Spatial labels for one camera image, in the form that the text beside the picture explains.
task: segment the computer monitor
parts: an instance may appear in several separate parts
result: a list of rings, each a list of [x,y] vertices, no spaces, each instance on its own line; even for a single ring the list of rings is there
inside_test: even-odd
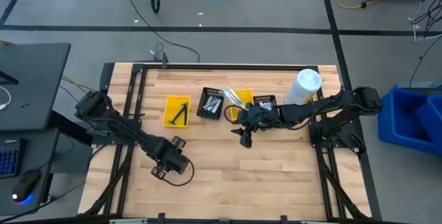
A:
[[[17,79],[0,71],[0,85],[18,85],[18,83]]]

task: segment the concrete floor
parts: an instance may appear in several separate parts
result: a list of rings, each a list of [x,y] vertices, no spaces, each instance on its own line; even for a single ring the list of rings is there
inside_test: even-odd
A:
[[[362,0],[341,0],[360,3]],[[426,9],[432,0],[424,2]],[[0,0],[0,12],[10,0]],[[323,0],[162,0],[154,15],[148,1],[134,0],[153,26],[314,28],[329,30]],[[411,30],[407,17],[417,2],[381,2],[364,10],[331,4],[339,30]],[[18,0],[6,25],[18,26],[144,26],[128,0]],[[435,26],[442,30],[442,25]],[[164,38],[190,46],[202,62],[335,64],[331,35],[223,32],[162,32]],[[72,49],[65,74],[97,88],[105,62],[151,59],[159,39],[151,32],[1,30],[0,39],[16,44],[69,42]],[[384,95],[396,83],[407,82],[428,43],[412,37],[341,35],[353,87],[373,86]],[[192,52],[166,45],[171,62],[195,62]],[[416,81],[440,80],[442,43],[422,62]],[[65,85],[77,98],[81,92]],[[55,110],[73,117],[75,103],[60,91]],[[442,159],[379,141],[376,117],[361,118],[381,214],[385,221],[440,223]],[[51,194],[60,194],[85,179],[86,172],[54,179]],[[20,220],[74,216],[82,188],[57,204]]]

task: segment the yellow container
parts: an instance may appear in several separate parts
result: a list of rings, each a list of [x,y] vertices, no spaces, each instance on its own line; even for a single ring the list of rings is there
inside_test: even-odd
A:
[[[236,95],[242,100],[242,103],[244,104],[244,106],[246,106],[246,103],[252,103],[253,102],[253,93],[251,92],[251,89],[240,89],[240,90],[235,90]],[[231,120],[236,120],[238,119],[238,108],[235,107],[231,107],[230,108],[230,118]]]
[[[175,124],[171,124],[173,118],[180,112],[183,104],[187,103],[187,120],[184,124],[184,113],[182,113]],[[167,96],[166,109],[164,110],[163,125],[165,127],[179,127],[184,128],[189,124],[189,116],[191,111],[191,98],[189,96]]]

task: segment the blue plastic crate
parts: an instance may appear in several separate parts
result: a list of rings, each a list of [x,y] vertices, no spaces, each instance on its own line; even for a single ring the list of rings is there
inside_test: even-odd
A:
[[[442,95],[430,95],[416,111],[417,118],[427,131],[436,152],[442,155]]]
[[[382,111],[378,115],[378,135],[383,142],[436,153],[416,110],[427,102],[427,95],[393,88],[382,98]]]

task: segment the keyboard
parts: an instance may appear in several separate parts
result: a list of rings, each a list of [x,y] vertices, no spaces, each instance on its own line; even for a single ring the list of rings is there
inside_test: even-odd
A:
[[[0,141],[0,179],[19,175],[25,140]]]

